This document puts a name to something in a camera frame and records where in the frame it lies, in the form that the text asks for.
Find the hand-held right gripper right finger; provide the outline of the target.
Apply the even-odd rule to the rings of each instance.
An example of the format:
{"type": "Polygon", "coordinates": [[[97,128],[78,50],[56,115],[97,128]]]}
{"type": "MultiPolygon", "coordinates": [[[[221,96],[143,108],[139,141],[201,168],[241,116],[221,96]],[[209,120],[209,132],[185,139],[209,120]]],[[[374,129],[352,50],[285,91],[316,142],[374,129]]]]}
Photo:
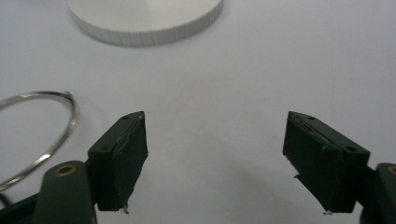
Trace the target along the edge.
{"type": "Polygon", "coordinates": [[[290,111],[283,155],[326,211],[353,211],[370,158],[367,149],[315,117],[290,111]]]}

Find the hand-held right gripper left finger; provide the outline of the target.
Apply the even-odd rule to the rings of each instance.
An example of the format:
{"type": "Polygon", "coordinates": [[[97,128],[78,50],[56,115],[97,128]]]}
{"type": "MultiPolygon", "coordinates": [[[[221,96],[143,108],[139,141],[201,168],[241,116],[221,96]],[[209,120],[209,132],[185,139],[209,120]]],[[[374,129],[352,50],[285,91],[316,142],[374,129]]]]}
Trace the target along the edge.
{"type": "Polygon", "coordinates": [[[87,170],[99,211],[128,212],[129,198],[148,155],[143,111],[122,116],[91,146],[87,170]]]}

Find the thin silver hoop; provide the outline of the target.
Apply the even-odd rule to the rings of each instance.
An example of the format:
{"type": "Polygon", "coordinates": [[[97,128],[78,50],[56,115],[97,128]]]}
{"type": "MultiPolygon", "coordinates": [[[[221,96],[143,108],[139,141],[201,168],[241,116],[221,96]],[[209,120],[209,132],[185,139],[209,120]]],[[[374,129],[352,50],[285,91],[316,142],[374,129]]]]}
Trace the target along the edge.
{"type": "Polygon", "coordinates": [[[0,100],[0,109],[6,108],[10,105],[15,105],[17,103],[35,99],[50,99],[67,105],[70,110],[69,120],[60,136],[48,149],[43,152],[42,155],[40,155],[37,159],[35,159],[33,162],[23,168],[20,172],[0,183],[0,193],[12,188],[13,186],[21,182],[24,178],[32,174],[35,170],[37,170],[40,166],[42,166],[45,162],[52,158],[54,154],[63,146],[63,144],[66,142],[66,140],[69,138],[69,136],[72,134],[77,126],[78,104],[74,99],[73,94],[69,91],[32,91],[22,93],[0,100]]]}

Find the white jewelry stand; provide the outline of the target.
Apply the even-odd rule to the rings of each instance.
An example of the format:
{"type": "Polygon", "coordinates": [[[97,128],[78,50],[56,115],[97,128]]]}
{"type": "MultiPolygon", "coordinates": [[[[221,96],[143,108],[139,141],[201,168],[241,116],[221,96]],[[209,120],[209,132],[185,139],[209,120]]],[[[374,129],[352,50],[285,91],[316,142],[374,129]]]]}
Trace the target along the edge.
{"type": "Polygon", "coordinates": [[[124,47],[169,44],[196,35],[220,15],[225,0],[68,0],[92,38],[124,47]]]}

